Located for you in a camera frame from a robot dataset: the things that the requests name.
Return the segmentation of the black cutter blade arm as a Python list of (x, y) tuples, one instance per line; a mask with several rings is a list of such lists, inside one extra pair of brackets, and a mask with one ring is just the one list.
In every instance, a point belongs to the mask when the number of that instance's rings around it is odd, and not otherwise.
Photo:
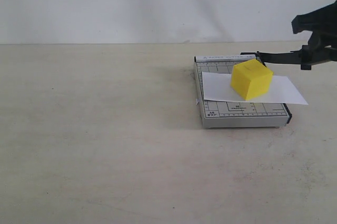
[(299, 65), (301, 70), (311, 70), (313, 65), (326, 62), (336, 62), (336, 48), (325, 47), (311, 50), (308, 45), (303, 45), (300, 50), (287, 53), (242, 52), (241, 55), (254, 55), (262, 63)]

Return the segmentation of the yellow cube block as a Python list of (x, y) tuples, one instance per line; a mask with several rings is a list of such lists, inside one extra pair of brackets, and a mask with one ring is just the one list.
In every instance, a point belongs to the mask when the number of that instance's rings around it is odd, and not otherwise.
[(248, 101), (266, 94), (272, 82), (273, 72), (257, 59), (235, 64), (231, 73), (231, 88)]

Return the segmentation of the white paper sheet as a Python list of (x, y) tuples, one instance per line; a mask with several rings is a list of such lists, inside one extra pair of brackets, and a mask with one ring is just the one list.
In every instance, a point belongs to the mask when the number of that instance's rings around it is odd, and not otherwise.
[(203, 99), (245, 103), (286, 103), (307, 105), (307, 101), (286, 76), (272, 76), (269, 81), (255, 79), (241, 96), (231, 86), (230, 74), (202, 73)]

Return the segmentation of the grey paper cutter base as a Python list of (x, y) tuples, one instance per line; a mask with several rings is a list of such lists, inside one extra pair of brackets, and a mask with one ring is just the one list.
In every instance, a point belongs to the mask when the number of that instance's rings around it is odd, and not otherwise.
[(290, 123), (292, 113), (285, 103), (237, 103), (204, 99), (203, 72), (231, 73), (235, 64), (254, 58), (253, 53), (194, 58), (197, 104), (204, 128), (281, 127)]

